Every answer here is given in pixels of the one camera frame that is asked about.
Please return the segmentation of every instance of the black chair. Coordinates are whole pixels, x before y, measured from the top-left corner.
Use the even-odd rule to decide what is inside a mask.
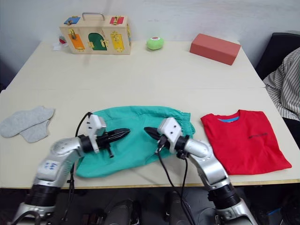
[[[290,33],[273,33],[264,50],[261,60],[255,70],[263,80],[267,75],[275,71],[283,59],[292,51],[300,47],[300,35]],[[300,148],[300,122],[283,118],[293,138]]]

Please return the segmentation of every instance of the green ball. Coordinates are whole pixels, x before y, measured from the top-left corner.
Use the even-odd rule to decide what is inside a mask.
[[[157,50],[164,45],[164,40],[161,37],[152,37],[147,41],[146,45],[151,50]]]

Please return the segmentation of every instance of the red foam brick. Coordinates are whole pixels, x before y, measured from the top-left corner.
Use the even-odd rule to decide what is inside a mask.
[[[191,44],[190,53],[232,65],[240,50],[240,45],[219,38],[198,34]]]

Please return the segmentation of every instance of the white wall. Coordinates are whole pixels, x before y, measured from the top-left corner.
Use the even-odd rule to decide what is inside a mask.
[[[0,0],[1,60],[18,72],[41,40],[56,42],[58,26],[84,11],[128,15],[133,40],[234,38],[253,65],[271,33],[300,30],[300,0]]]

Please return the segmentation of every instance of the striped shirt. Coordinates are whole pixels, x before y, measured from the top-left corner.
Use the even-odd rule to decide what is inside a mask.
[[[300,48],[288,54],[263,82],[280,115],[300,121]]]

